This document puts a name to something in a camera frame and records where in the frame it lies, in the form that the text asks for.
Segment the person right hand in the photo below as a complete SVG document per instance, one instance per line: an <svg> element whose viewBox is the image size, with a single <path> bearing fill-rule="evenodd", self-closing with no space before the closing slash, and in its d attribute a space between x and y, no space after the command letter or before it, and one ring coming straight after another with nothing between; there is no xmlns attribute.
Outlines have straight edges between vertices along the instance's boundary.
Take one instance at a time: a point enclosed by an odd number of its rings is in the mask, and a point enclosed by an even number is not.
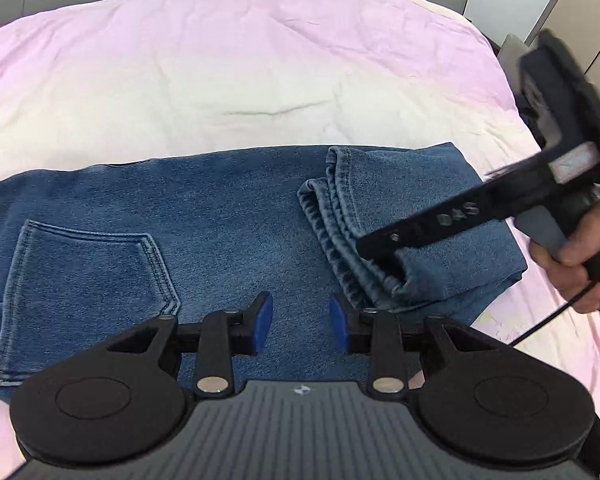
<svg viewBox="0 0 600 480"><path fill-rule="evenodd" d="M565 300L573 300L590 278L583 263L600 251L600 201L582 218L557 258L543 247L529 243L529 255L540 266Z"/></svg>

